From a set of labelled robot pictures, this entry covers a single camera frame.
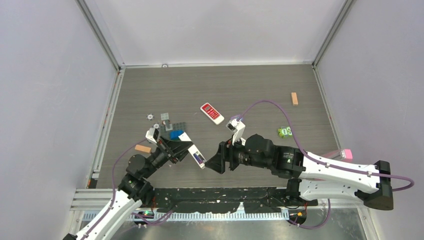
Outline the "blue purple battery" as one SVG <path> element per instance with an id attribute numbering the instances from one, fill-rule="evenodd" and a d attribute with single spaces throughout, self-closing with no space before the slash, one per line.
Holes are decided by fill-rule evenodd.
<path id="1" fill-rule="evenodd" d="M 199 152 L 194 153 L 193 156 L 195 157 L 195 159 L 196 159 L 196 161 L 198 162 L 199 165 L 204 164 L 204 158 Z"/>

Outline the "white black remote cover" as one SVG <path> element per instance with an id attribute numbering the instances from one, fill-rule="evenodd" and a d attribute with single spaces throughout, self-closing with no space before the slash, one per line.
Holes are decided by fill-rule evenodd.
<path id="1" fill-rule="evenodd" d="M 190 139 L 190 137 L 188 136 L 188 134 L 187 134 L 186 132 L 184 132 L 182 135 L 180 135 L 180 136 L 179 136 L 179 139 L 180 139 L 182 142 L 191 142 L 191 143 L 192 143 L 192 146 L 188 148 L 188 152 L 189 152 L 189 153 L 190 153 L 190 155 L 193 157 L 193 159 L 196 161 L 196 158 L 194 157 L 194 154 L 195 154 L 196 152 L 199 152 L 199 153 L 201 154 L 201 152 L 200 152 L 200 151 L 199 151 L 199 149 L 196 147 L 196 145 L 192 142 L 192 140 Z M 204 164 L 199 165 L 197 161 L 196 161 L 196 163 L 198 164 L 198 166 L 199 166 L 201 169 L 205 169 L 205 168 L 206 168 L 206 166 L 205 166 L 206 160 L 205 160 L 205 158 L 204 158 L 204 156 L 203 156 L 203 155 L 202 155 L 202 157 L 203 157 L 203 160 L 204 160 Z"/>

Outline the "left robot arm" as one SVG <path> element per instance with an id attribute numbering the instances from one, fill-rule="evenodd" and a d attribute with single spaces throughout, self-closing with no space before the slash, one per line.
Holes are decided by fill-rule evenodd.
<path id="1" fill-rule="evenodd" d="M 126 174 L 112 197 L 94 219 L 77 233 L 68 233 L 65 240 L 110 240 L 125 220 L 139 207 L 148 207 L 155 197 L 154 187 L 147 181 L 167 162 L 178 163 L 194 146 L 192 141 L 175 141 L 159 137 L 156 149 L 145 157 L 135 154 L 128 160 Z"/>

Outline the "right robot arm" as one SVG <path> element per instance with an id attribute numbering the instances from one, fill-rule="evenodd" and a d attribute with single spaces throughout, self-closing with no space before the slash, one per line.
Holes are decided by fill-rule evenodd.
<path id="1" fill-rule="evenodd" d="M 368 165 L 342 162 L 275 145 L 254 134 L 246 141 L 222 141 L 205 165 L 223 174 L 226 163 L 232 171 L 246 165 L 270 170 L 272 175 L 286 179 L 285 198 L 291 205 L 317 199 L 350 199 L 375 210 L 394 208 L 393 189 L 387 177 L 390 164 L 386 161 Z"/>

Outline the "white remote control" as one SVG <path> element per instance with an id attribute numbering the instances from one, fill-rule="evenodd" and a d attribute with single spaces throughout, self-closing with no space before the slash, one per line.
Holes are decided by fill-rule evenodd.
<path id="1" fill-rule="evenodd" d="M 225 118 L 220 114 L 210 103 L 206 102 L 201 107 L 200 110 L 215 124 L 221 124 Z"/>

